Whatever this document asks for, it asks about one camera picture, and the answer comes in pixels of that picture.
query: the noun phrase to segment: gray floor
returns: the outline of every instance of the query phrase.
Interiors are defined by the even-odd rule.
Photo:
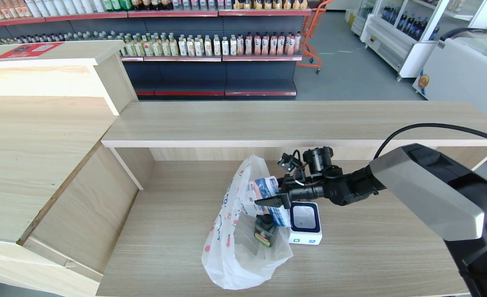
[[[413,79],[397,82],[396,71],[364,49],[344,12],[326,12],[309,44],[316,47],[322,67],[318,75],[316,68],[296,68],[297,100],[423,100],[412,88]]]

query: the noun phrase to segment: blue and white box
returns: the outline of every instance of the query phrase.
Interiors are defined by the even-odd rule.
[[[292,202],[289,209],[290,244],[318,245],[322,240],[318,205],[310,202]]]

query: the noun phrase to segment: wooden countertop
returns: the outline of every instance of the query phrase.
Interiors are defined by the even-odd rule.
[[[345,207],[315,200],[320,245],[291,245],[294,257],[261,286],[221,289],[207,276],[201,255],[240,164],[156,162],[97,295],[407,297],[468,292],[443,240],[389,191]],[[334,164],[351,172],[367,161]],[[272,175],[283,174],[274,162],[268,168]]]
[[[487,132],[473,105],[432,101],[210,101],[130,103],[102,143],[113,147],[379,146],[415,123],[447,123]],[[487,139],[417,128],[391,146],[487,146]]]
[[[114,120],[104,100],[0,97],[0,240],[20,238]]]
[[[20,45],[0,45],[0,55]],[[121,40],[73,41],[36,58],[0,60],[0,68],[98,65],[124,46]]]

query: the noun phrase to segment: refrigerator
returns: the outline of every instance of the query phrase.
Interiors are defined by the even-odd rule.
[[[443,36],[413,86],[428,100],[466,101],[487,115],[487,29]]]

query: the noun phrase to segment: display refrigerator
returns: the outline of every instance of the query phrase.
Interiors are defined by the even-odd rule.
[[[358,36],[362,34],[364,29],[364,24],[366,23],[366,18],[370,13],[373,12],[375,7],[375,0],[362,0],[360,6],[357,10],[357,14],[351,25],[351,31]]]
[[[400,81],[417,77],[446,32],[486,26],[487,0],[377,0],[360,39]]]

